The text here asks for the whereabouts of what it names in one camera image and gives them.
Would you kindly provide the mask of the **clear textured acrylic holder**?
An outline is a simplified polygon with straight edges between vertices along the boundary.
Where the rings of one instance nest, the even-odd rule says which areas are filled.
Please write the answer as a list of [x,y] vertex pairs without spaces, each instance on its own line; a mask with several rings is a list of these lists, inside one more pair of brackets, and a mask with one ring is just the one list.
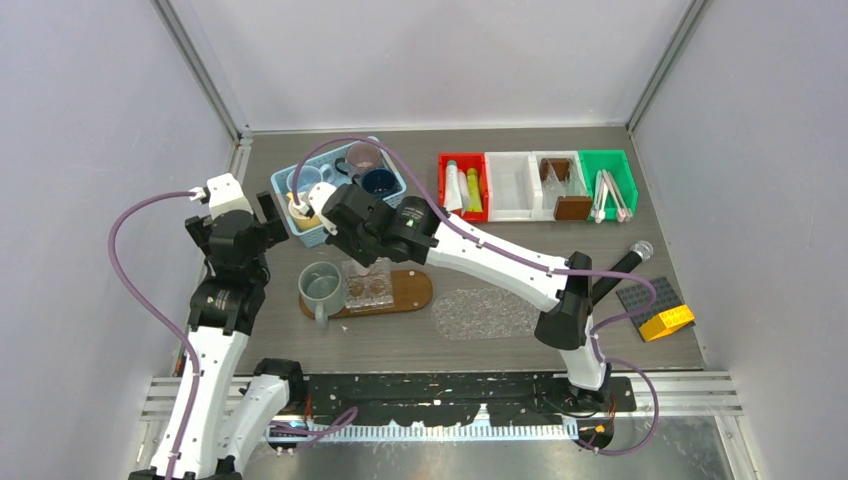
[[341,263],[341,273],[346,282],[345,307],[351,312],[383,310],[394,306],[394,289],[391,262],[378,258],[370,267],[368,278],[352,278],[350,261]]

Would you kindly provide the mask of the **grey-green mug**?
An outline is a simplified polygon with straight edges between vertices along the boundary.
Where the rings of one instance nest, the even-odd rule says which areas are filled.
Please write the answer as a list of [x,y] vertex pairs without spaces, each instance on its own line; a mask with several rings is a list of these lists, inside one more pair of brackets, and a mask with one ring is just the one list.
[[298,289],[305,306],[321,327],[329,317],[345,308],[347,286],[339,268],[330,262],[315,262],[299,275]]

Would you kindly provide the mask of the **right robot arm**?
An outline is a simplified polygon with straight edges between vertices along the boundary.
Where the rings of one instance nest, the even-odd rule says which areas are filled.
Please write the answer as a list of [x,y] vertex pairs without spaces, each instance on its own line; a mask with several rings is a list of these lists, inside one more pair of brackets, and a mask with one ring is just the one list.
[[307,195],[327,244],[362,266],[379,259],[455,270],[508,290],[538,312],[534,335],[555,349],[568,374],[571,397],[596,410],[611,395],[610,367],[591,338],[591,260],[520,247],[448,214],[432,201],[408,196],[391,206],[361,186],[321,182]]

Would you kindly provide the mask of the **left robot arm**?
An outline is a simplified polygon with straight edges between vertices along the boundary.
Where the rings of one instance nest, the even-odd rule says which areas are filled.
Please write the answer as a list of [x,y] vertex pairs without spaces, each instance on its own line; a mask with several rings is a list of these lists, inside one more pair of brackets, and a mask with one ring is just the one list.
[[274,196],[257,200],[259,220],[241,194],[193,192],[210,213],[185,223],[204,254],[207,274],[190,299],[188,327],[176,332],[188,363],[164,435],[149,467],[132,479],[240,479],[275,415],[298,412],[307,398],[299,362],[265,358],[231,414],[225,412],[235,368],[266,295],[265,253],[287,240]]

